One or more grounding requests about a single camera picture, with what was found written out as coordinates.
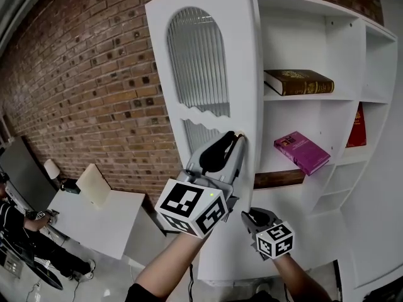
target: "person in black clothing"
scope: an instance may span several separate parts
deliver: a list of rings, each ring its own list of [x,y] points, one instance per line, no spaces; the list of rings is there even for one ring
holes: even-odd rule
[[[136,283],[128,291],[126,302],[167,300],[206,240],[207,238],[201,240],[180,233],[140,273]],[[273,263],[287,285],[294,302],[331,302],[326,291],[309,277],[290,255],[283,255],[273,260]],[[248,301],[278,302],[265,291],[259,292]]]
[[[93,278],[95,268],[93,260],[84,262],[39,232],[49,223],[51,218],[49,214],[46,213],[39,220],[29,220],[6,202],[6,199],[5,179],[0,175],[0,230],[7,232],[13,242],[33,244],[35,257],[49,260],[63,276],[69,279],[72,279],[73,272],[81,273],[88,279]]]

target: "white wall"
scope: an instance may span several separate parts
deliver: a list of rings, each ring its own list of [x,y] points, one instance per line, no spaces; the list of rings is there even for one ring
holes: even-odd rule
[[[381,0],[385,27],[399,37],[394,98],[361,181],[341,211],[351,240],[356,285],[403,264],[403,0]]]

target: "open cabinet door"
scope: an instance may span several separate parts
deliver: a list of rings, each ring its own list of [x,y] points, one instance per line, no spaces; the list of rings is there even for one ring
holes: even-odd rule
[[[243,131],[247,152],[235,209],[247,210],[263,107],[252,0],[153,0],[145,8],[183,166],[217,133]]]

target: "lampshade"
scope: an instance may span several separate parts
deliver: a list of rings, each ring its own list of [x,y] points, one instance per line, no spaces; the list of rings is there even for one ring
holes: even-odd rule
[[[48,173],[49,178],[51,179],[56,179],[57,176],[60,174],[59,167],[57,167],[57,165],[55,164],[55,162],[52,161],[52,159],[46,160],[43,166],[45,167],[45,170]]]

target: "book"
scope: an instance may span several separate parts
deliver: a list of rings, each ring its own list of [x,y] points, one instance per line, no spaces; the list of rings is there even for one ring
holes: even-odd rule
[[[332,93],[334,82],[309,69],[264,71],[264,82],[281,96]]]
[[[366,131],[363,105],[360,102],[346,148],[362,147],[363,145],[366,145]]]
[[[299,132],[275,140],[275,148],[311,176],[329,162],[330,155]]]

